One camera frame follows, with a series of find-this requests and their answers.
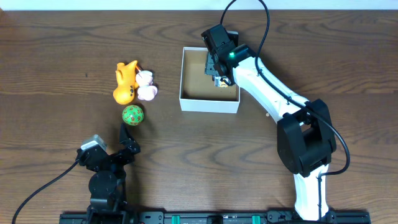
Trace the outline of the red toy fire truck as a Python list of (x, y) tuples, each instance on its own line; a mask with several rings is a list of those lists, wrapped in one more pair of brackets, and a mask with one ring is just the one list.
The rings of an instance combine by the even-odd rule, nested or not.
[(213, 81), (216, 87), (227, 88), (231, 85), (229, 78), (213, 76)]

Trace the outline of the orange duck toy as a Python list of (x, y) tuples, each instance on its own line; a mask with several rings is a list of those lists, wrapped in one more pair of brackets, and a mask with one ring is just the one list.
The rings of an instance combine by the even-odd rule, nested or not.
[(136, 95), (139, 85), (136, 83), (137, 60), (129, 64), (118, 63), (116, 69), (117, 88), (113, 91), (113, 97), (120, 105), (131, 103)]

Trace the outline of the pink pig toy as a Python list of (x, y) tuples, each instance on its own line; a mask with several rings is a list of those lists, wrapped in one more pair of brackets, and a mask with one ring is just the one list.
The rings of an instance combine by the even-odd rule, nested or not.
[(153, 73), (148, 70), (141, 70), (136, 75), (136, 83), (139, 85), (137, 94), (140, 100), (151, 101), (155, 98), (158, 89), (153, 80)]

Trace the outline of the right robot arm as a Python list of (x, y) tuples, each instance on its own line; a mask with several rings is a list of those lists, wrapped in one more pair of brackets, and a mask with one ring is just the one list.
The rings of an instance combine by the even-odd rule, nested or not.
[(294, 175), (295, 211), (303, 220), (322, 220), (329, 211), (324, 175), (336, 150), (334, 134), (327, 126), (327, 105), (290, 90), (265, 67), (253, 49), (238, 45), (237, 32), (218, 24), (201, 37), (208, 49), (205, 72), (216, 83), (246, 90), (276, 122), (278, 155)]

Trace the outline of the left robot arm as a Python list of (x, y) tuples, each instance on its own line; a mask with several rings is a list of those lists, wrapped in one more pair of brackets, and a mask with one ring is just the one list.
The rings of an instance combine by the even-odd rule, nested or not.
[(134, 162), (141, 151), (140, 145), (129, 133), (125, 124), (119, 132), (121, 150), (106, 152), (105, 142), (97, 135), (83, 141), (76, 151), (78, 163), (95, 174), (89, 181), (90, 204), (99, 211), (116, 211), (126, 204), (126, 172), (124, 166)]

